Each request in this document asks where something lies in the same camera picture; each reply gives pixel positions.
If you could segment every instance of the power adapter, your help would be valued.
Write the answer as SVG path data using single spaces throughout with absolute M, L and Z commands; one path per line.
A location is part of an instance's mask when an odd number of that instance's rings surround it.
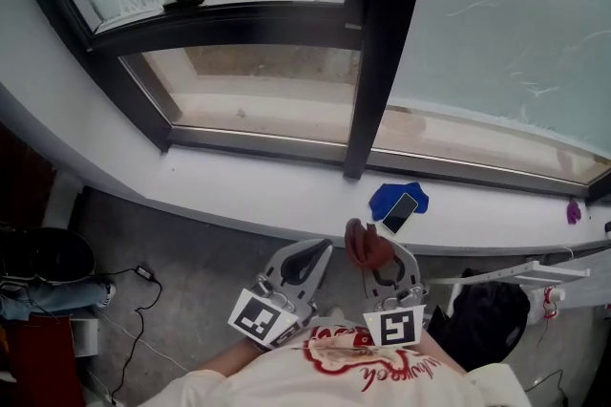
M 153 272 L 149 271 L 144 266 L 138 265 L 136 267 L 136 274 L 144 278 L 146 281 L 157 281 Z

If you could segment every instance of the red object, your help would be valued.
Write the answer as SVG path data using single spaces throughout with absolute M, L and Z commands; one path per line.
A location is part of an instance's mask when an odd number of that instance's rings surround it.
M 543 291 L 543 309 L 545 310 L 545 314 L 543 315 L 544 319 L 553 319 L 558 315 L 558 311 L 548 311 L 545 307 L 546 305 L 552 305 L 552 301 L 550 300 L 550 293 L 552 292 L 552 288 L 548 287 Z
M 15 407 L 85 407 L 76 374 L 70 317 L 31 316 L 5 327 Z
M 364 229 L 358 219 L 346 224 L 345 241 L 348 258 L 360 268 L 378 269 L 394 257 L 392 245 L 378 235 L 375 225 Z

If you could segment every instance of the blue towel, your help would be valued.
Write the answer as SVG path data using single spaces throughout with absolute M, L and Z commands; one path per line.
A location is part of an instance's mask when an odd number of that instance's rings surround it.
M 429 208 L 429 197 L 422 191 L 420 183 L 382 184 L 369 200 L 373 220 L 382 220 L 396 205 L 399 199 L 407 193 L 418 203 L 414 213 L 425 213 Z

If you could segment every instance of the gray floor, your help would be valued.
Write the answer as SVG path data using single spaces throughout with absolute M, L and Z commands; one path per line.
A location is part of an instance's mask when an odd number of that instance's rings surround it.
M 97 272 L 111 272 L 145 263 L 163 284 L 158 304 L 144 312 L 143 339 L 159 353 L 171 357 L 184 369 L 192 369 L 240 338 L 226 325 L 240 290 L 249 287 L 280 246 L 280 239 L 248 234 L 207 225 L 151 208 L 128 203 L 92 191 L 82 207 L 75 229 L 92 245 Z M 419 257 L 424 278 L 458 275 L 465 267 L 489 270 L 513 266 L 524 258 L 442 258 Z M 133 312 L 157 295 L 157 286 L 133 273 L 115 277 L 118 293 L 99 315 L 100 353 L 80 361 L 84 380 L 99 393 L 103 383 L 113 390 L 120 381 L 121 367 L 133 339 L 125 333 L 139 332 L 139 317 Z M 359 320 L 363 298 L 360 274 L 348 262 L 345 252 L 336 249 L 319 293 L 323 310 L 341 305 L 347 317 Z M 433 302 L 442 301 L 432 293 Z M 592 309 L 564 311 L 551 321 L 543 340 L 544 324 L 527 328 L 507 362 L 522 386 L 559 368 L 564 370 L 562 388 L 571 407 L 582 404 L 600 362 L 609 324 L 595 319 Z M 126 371 L 125 385 L 117 398 L 136 406 L 158 392 L 171 379 L 184 374 L 172 360 L 138 343 Z M 538 407 L 561 405 L 558 376 L 536 388 L 530 395 Z

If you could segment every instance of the black phone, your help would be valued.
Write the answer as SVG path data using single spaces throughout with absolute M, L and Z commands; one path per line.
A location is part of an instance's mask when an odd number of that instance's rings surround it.
M 384 217 L 382 225 L 393 234 L 396 234 L 417 207 L 418 202 L 407 193 L 404 193 L 390 210 L 389 214 Z

